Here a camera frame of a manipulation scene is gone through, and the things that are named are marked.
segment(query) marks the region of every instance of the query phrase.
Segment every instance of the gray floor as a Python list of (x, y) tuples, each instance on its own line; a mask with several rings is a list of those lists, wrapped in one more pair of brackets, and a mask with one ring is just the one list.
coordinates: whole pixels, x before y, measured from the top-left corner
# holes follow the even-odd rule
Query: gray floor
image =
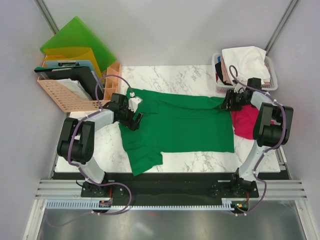
[[(46, 210), (62, 224), (84, 210)], [(293, 202), (263, 202), (248, 216), (218, 211), (131, 210), (114, 216), (87, 215), (60, 228), (42, 223), (39, 240), (304, 240)]]

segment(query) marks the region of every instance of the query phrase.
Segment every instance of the paper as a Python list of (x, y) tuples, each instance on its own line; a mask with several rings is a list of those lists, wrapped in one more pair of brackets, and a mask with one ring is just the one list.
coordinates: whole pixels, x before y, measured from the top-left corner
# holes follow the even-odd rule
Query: paper
[(57, 80), (59, 83), (61, 83), (63, 86), (65, 86), (67, 89), (70, 90), (70, 92), (74, 93), (76, 96), (78, 96), (81, 99), (85, 100), (92, 100), (90, 95), (84, 90), (84, 88), (81, 86), (80, 82), (77, 80), (71, 80), (68, 79), (60, 79)]

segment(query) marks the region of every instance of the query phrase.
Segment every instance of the white plastic basket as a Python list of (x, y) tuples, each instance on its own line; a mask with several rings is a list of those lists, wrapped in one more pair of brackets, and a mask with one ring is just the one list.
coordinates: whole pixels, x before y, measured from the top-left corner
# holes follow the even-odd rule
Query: white plastic basket
[[(221, 53), (215, 53), (212, 55), (212, 70), (213, 70), (213, 77), (216, 76), (216, 67), (215, 65), (219, 62), (218, 57), (220, 57)], [(274, 91), (278, 88), (278, 80), (275, 72), (274, 65), (271, 59), (268, 56), (265, 56), (264, 64), (266, 65), (269, 73), (270, 73), (270, 85), (268, 87), (263, 87), (262, 90), (265, 91)], [(227, 86), (221, 83), (220, 78), (218, 77), (218, 81), (214, 78), (214, 84), (217, 92), (226, 93), (228, 90), (235, 89), (235, 86)]]

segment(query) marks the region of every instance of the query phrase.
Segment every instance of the white cloth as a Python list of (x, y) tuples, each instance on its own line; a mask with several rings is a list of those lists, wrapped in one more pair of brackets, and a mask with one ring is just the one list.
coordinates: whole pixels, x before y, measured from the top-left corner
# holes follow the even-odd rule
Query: white cloth
[(262, 85), (270, 82), (270, 74), (265, 65), (265, 50), (255, 46), (226, 48), (222, 50), (222, 56), (231, 81), (234, 78), (229, 67), (234, 65), (238, 71), (237, 79), (244, 84), (247, 84), (250, 78), (261, 79)]

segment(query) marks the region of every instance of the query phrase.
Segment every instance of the yellow folder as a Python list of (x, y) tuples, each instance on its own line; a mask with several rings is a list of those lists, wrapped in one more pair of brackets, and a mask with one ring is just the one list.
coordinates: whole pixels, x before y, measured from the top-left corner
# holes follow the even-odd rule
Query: yellow folder
[(44, 49), (44, 61), (89, 60), (100, 79), (102, 77), (94, 52), (90, 47), (70, 46)]

